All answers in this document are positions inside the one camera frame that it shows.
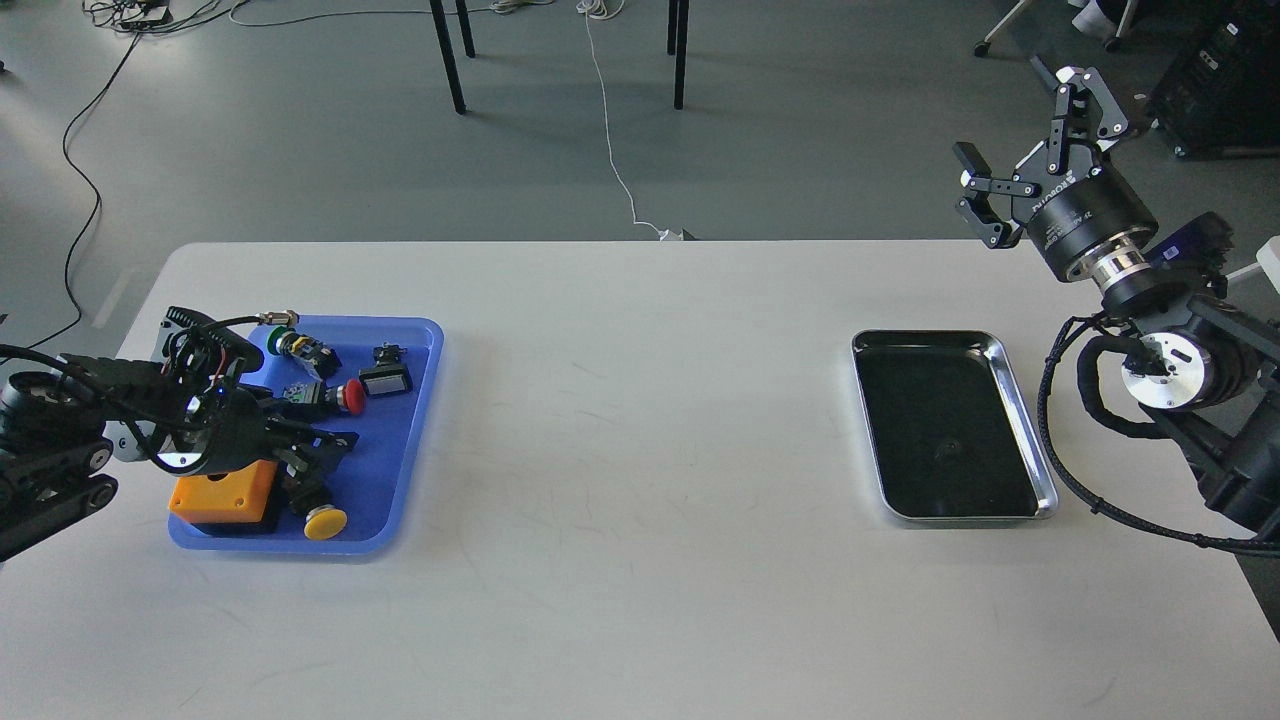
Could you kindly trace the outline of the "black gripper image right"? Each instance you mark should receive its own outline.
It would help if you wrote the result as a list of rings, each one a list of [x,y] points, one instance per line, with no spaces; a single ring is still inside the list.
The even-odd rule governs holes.
[[[1076,266],[1092,249],[1117,234],[1143,249],[1158,223],[1114,168],[1111,150],[1132,136],[1126,104],[1093,67],[1062,67],[1053,78],[1050,128],[1015,167],[1021,181],[992,177],[975,145],[954,143],[964,188],[956,211],[988,249],[1015,247],[1024,229],[1055,279],[1066,283],[1083,278]],[[1021,228],[995,213],[992,195],[1016,199]]]

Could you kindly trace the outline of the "black robot arm image left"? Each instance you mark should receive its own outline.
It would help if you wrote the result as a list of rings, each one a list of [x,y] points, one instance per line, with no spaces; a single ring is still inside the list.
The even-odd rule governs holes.
[[[3,557],[104,509],[109,460],[142,459],[177,478],[169,509],[193,525],[273,529],[289,509],[311,541],[346,525],[328,477],[358,436],[317,427],[364,413],[364,384],[330,386],[337,354],[297,331],[293,311],[216,322],[173,306],[154,357],[136,361],[6,345],[37,364],[3,386]]]

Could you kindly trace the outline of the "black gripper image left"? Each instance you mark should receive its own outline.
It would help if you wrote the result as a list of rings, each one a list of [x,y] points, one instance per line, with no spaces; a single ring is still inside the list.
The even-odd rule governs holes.
[[[287,420],[264,407],[274,402],[262,386],[237,386],[197,395],[184,420],[197,430],[163,434],[156,459],[178,477],[238,471],[259,460],[279,461],[278,484],[288,501],[330,501],[324,462],[339,462],[360,433],[326,430]]]

